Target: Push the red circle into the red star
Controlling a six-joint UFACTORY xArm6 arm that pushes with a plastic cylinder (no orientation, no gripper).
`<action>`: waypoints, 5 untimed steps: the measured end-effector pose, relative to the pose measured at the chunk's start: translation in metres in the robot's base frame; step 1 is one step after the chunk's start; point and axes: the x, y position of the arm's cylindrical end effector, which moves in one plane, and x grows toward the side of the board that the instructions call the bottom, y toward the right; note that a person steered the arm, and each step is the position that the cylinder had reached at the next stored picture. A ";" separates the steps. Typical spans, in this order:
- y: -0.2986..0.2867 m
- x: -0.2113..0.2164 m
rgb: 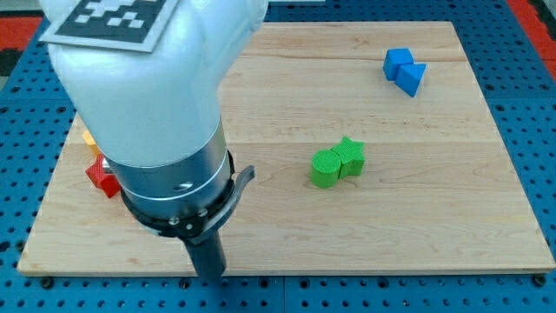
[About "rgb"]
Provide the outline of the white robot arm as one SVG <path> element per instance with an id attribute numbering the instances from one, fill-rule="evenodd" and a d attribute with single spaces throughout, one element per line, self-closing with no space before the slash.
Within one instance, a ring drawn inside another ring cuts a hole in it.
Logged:
<path id="1" fill-rule="evenodd" d="M 263 0 L 42 2 L 63 88 L 129 205 L 193 216 L 230 177 L 217 91 Z"/>

